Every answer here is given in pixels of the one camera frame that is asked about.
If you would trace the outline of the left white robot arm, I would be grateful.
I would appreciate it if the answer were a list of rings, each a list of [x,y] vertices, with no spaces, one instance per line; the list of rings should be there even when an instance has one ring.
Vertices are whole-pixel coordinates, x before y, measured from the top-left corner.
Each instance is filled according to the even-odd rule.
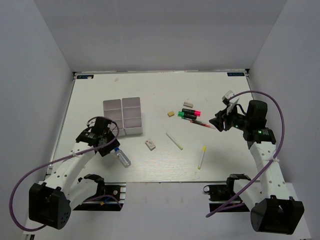
[[[102,199],[106,193],[105,180],[97,174],[79,174],[95,156],[104,157],[120,146],[118,134],[111,126],[117,123],[98,116],[75,139],[69,159],[42,183],[35,183],[29,190],[28,217],[30,220],[62,229],[72,210],[89,199]]]

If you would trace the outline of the white pen yellow tip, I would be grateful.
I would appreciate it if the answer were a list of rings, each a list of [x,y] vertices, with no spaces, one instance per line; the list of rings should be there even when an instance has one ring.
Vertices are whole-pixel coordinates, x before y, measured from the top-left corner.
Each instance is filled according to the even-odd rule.
[[[168,132],[166,132],[165,134],[180,150],[183,150],[183,147],[177,142],[174,137],[172,137]]]

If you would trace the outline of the clear glue bottle blue cap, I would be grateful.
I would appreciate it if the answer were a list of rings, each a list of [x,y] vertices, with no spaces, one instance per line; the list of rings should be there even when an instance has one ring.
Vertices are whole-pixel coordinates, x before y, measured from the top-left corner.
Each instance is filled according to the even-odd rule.
[[[116,158],[121,162],[121,164],[127,168],[131,165],[130,159],[127,157],[127,155],[118,147],[114,149]]]

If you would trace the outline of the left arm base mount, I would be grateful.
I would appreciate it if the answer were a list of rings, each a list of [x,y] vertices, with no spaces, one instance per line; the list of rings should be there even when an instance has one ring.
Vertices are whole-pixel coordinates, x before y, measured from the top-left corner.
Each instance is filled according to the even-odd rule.
[[[94,182],[94,195],[87,197],[84,203],[75,207],[74,211],[119,212],[126,197],[126,183],[102,183],[103,178],[96,174],[87,174],[87,178],[79,177],[76,186],[85,181]]]

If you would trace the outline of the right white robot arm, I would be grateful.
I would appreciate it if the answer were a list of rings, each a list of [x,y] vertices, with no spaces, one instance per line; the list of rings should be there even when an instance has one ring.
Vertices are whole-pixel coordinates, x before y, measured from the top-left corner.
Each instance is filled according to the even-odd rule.
[[[243,132],[258,173],[254,178],[245,174],[231,174],[225,187],[229,199],[207,216],[231,209],[231,202],[240,198],[250,211],[250,222],[254,231],[292,235],[305,208],[287,189],[275,156],[275,135],[266,127],[267,111],[267,103],[260,100],[251,100],[245,114],[238,113],[235,105],[227,103],[224,110],[220,110],[209,120],[220,132],[230,128]]]

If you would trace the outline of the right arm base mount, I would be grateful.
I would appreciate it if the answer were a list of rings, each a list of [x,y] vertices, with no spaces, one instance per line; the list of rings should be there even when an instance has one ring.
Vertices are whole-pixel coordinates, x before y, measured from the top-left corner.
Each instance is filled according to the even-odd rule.
[[[233,187],[236,180],[249,182],[251,179],[245,174],[230,174],[225,183],[209,184],[203,187],[203,193],[209,196],[210,212],[216,210],[235,195]],[[249,209],[238,196],[221,211],[221,213],[231,212],[245,213],[249,212]]]

